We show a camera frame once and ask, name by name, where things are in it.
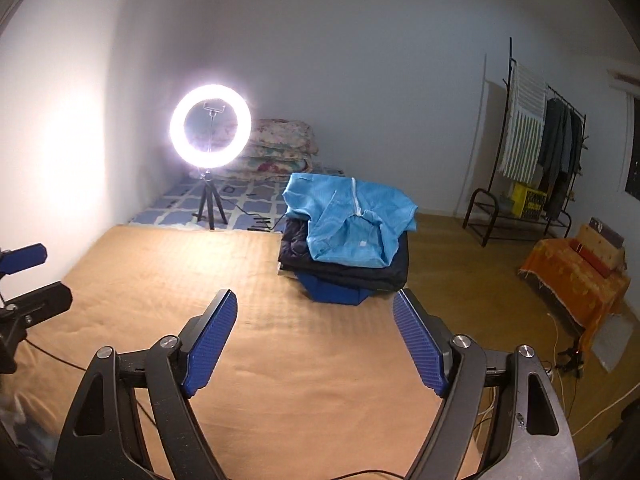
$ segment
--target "striped towel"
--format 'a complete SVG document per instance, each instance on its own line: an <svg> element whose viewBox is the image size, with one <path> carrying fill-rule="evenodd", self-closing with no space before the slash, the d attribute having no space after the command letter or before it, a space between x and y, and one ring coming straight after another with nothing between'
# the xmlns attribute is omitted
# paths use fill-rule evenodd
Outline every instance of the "striped towel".
<svg viewBox="0 0 640 480"><path fill-rule="evenodd" d="M500 172L511 180L531 184L545 125L546 82L522 65L511 74L507 139Z"/></svg>

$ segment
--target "window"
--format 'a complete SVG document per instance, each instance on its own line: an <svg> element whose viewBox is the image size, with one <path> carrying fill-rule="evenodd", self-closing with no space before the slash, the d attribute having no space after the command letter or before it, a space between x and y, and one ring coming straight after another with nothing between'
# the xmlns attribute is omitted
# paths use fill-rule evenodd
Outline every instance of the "window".
<svg viewBox="0 0 640 480"><path fill-rule="evenodd" d="M640 200L640 99L634 99L634 138L625 191Z"/></svg>

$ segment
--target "orange tablecloth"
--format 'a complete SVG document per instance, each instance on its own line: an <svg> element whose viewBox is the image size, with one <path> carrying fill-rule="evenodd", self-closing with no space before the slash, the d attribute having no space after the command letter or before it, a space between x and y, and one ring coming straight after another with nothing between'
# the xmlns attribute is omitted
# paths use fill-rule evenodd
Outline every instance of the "orange tablecloth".
<svg viewBox="0 0 640 480"><path fill-rule="evenodd" d="M520 273L533 273L584 328L580 350L591 348L591 342L610 312L620 307L630 279L614 272L604 278L569 247L566 238L540 240L520 268Z"/></svg>

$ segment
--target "blue garment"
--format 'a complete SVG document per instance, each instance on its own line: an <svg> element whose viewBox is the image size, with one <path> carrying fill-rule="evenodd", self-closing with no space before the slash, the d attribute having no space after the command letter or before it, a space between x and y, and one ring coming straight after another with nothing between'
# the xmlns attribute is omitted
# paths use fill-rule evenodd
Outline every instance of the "blue garment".
<svg viewBox="0 0 640 480"><path fill-rule="evenodd" d="M306 272L296 272L296 277L306 288L311 299L319 303L359 305L373 294L373 290L335 285Z"/></svg>
<svg viewBox="0 0 640 480"><path fill-rule="evenodd" d="M417 205L382 184L294 173L283 196L287 216L308 220L306 241L318 262L388 267L398 251L399 236L415 231Z"/></svg>

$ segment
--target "silver bolt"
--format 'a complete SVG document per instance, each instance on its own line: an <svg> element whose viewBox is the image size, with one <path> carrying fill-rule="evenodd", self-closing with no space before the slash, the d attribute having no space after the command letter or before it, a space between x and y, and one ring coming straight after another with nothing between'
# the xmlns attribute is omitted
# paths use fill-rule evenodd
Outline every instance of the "silver bolt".
<svg viewBox="0 0 640 480"><path fill-rule="evenodd" d="M529 345L522 345L519 349L520 354L524 355L524 357L533 357L536 353L533 351Z"/></svg>
<svg viewBox="0 0 640 480"><path fill-rule="evenodd" d="M471 339L466 335L455 335L453 336L453 344L460 348L469 348L471 346Z"/></svg>
<svg viewBox="0 0 640 480"><path fill-rule="evenodd" d="M173 348L177 342L178 338L175 335L168 335L160 340L160 346L162 348Z"/></svg>
<svg viewBox="0 0 640 480"><path fill-rule="evenodd" d="M113 352L113 348L110 346L103 346L95 353L95 355L98 359L106 359L111 355L111 352Z"/></svg>

